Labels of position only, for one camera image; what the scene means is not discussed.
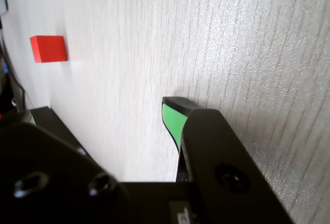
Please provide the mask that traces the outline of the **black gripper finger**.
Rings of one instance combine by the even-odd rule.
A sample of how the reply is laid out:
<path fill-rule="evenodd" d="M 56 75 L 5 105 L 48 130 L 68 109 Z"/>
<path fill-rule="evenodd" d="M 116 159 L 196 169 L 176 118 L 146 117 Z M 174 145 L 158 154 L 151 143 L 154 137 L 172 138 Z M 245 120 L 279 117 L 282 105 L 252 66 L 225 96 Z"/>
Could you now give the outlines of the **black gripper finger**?
<path fill-rule="evenodd" d="M 115 178 L 29 117 L 1 120 L 1 223 L 131 223 Z"/>
<path fill-rule="evenodd" d="M 291 223 L 220 111 L 163 97 L 162 120 L 179 150 L 179 168 L 196 185 L 203 223 Z"/>

